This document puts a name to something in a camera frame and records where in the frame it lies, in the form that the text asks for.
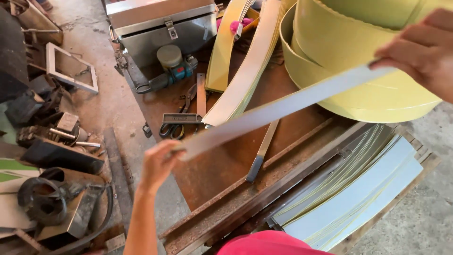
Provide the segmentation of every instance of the workbench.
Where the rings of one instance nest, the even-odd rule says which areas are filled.
[[[118,46],[114,47],[117,49],[118,69],[127,80],[154,138],[159,142],[162,140],[158,133],[163,113],[176,112],[183,103],[180,95],[184,95],[196,83],[196,76],[157,92],[137,94],[136,85],[153,78],[157,69],[149,67],[139,70],[127,54],[122,54]],[[210,49],[198,52],[194,56],[199,60],[195,73],[205,73]],[[244,57],[245,53],[233,50],[229,80],[233,78]],[[262,74],[247,109],[258,107],[297,90],[284,65],[270,63]],[[208,99],[208,110],[219,97],[219,93],[214,93]],[[189,113],[196,112],[195,101],[193,100]],[[245,176],[268,125],[227,142],[187,163],[181,163],[173,170],[173,176],[192,213],[159,235],[160,239],[164,239],[167,254],[187,254],[202,244],[212,246],[222,243],[219,241],[235,229],[239,229],[237,231],[239,234],[242,234],[241,231],[244,229],[253,230],[253,227],[256,228],[265,221],[255,219],[256,215],[260,216],[257,213],[265,211],[265,208],[267,216],[275,213],[269,204],[327,163],[372,125],[337,116],[318,105],[288,115],[281,119],[264,162],[284,151],[296,140],[303,142],[288,150],[266,169],[260,170],[253,184],[245,182]],[[189,137],[195,131],[196,125],[185,125],[185,129],[185,137]]]

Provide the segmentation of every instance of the red shirt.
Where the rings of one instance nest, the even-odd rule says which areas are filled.
[[[308,244],[285,232],[273,230],[233,238],[217,253],[217,255],[241,254],[332,255],[325,251],[313,250]]]

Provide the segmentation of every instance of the black handle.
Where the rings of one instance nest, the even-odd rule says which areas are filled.
[[[252,166],[250,167],[249,173],[247,174],[246,181],[253,183],[255,181],[256,175],[263,164],[263,157],[256,156],[255,160],[253,161]]]

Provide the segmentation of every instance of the square metal frame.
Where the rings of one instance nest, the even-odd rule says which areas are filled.
[[[72,77],[69,77],[69,76],[66,76],[62,73],[59,73],[55,70],[55,51],[58,50],[59,52],[65,54],[66,56],[70,57],[70,58],[73,58],[77,61],[79,61],[80,63],[88,66],[90,68],[90,72],[91,72],[91,78],[93,80],[93,86],[89,85],[89,84],[85,84],[85,83],[82,83],[80,81],[77,81],[76,79],[72,78]],[[47,74],[50,74],[52,76],[54,76],[56,79],[60,80],[60,81],[63,81],[63,82],[66,82],[66,83],[69,83],[73,86],[76,86],[77,88],[81,88],[81,89],[84,89],[84,90],[87,90],[91,93],[94,93],[94,94],[97,94],[99,91],[97,89],[97,76],[96,76],[96,73],[95,73],[95,70],[94,70],[94,66],[86,61],[84,61],[83,59],[79,59],[75,56],[73,56],[71,53],[63,50],[62,48],[54,45],[53,43],[47,43],[46,45],[46,62],[47,62]]]

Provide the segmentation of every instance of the toolbox latch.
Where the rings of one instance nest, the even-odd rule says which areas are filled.
[[[166,17],[164,18],[164,21],[169,31],[171,40],[175,40],[176,38],[178,38],[178,33],[176,33],[176,29],[173,26],[173,20],[170,17]]]

